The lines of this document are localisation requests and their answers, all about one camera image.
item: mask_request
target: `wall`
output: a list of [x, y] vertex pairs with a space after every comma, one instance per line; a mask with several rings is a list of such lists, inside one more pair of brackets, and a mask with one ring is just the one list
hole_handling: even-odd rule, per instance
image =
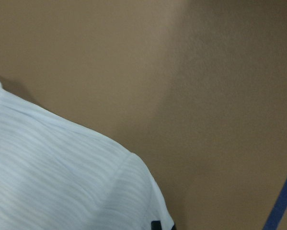
[[287, 176], [287, 1], [0, 1], [0, 80], [139, 155], [178, 230], [261, 229]]

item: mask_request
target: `fabric texture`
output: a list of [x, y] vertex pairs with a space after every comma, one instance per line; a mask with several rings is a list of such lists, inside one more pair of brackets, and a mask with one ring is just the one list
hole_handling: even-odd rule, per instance
[[0, 230], [150, 230], [158, 220], [174, 226], [139, 156], [0, 83]]

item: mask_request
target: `white shirt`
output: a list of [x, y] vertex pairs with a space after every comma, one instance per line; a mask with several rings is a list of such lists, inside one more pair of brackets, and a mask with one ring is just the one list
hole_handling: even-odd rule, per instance
[[139, 156], [0, 83], [0, 230], [150, 230], [155, 220], [174, 225]]

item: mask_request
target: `blue strap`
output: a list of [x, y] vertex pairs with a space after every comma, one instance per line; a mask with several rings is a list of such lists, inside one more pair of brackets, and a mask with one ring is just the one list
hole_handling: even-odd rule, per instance
[[279, 194], [276, 203], [264, 225], [263, 230], [276, 230], [287, 208], [287, 179]]

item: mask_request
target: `shirt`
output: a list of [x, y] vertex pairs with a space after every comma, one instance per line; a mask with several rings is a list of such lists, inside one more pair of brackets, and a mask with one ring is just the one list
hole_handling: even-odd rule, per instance
[[173, 228], [138, 155], [0, 83], [0, 230]]

